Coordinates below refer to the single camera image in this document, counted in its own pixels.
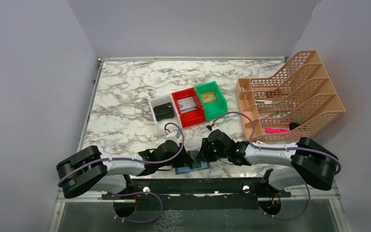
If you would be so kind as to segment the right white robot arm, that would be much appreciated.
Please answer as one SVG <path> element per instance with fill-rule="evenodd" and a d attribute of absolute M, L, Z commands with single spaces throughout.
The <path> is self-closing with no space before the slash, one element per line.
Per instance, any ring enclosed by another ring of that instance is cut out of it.
<path fill-rule="evenodd" d="M 337 156 L 308 137 L 296 143 L 261 145 L 236 142 L 220 130 L 203 138 L 196 158 L 206 162 L 227 159 L 236 166 L 280 165 L 281 169 L 265 174 L 265 184 L 274 190 L 307 184 L 328 191 L 342 168 Z"/>

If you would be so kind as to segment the blue card holder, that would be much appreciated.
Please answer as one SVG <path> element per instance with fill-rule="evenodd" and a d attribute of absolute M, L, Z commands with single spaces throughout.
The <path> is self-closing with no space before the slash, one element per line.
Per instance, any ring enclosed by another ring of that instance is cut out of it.
<path fill-rule="evenodd" d="M 197 160 L 197 154 L 199 153 L 199 151 L 199 149 L 194 149 L 187 152 L 188 155 L 192 158 L 193 162 L 188 166 L 175 168 L 176 175 L 210 169 L 210 164 L 208 162 Z"/>

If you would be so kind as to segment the gold credit card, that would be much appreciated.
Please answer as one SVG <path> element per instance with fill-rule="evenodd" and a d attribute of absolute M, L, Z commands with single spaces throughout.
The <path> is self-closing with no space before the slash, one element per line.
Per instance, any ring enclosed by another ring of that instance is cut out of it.
<path fill-rule="evenodd" d="M 213 91 L 202 93 L 200 97 L 203 104 L 212 103 L 217 100 L 217 97 Z"/>

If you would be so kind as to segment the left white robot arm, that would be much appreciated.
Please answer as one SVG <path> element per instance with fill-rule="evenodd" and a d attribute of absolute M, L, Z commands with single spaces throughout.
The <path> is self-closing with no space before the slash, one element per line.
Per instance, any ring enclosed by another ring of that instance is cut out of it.
<path fill-rule="evenodd" d="M 56 170 L 64 198 L 71 199 L 87 191 L 120 194 L 128 188 L 129 176 L 147 176 L 164 166 L 181 168 L 192 162 L 182 143 L 166 140 L 134 155 L 102 154 L 90 145 L 58 163 Z"/>

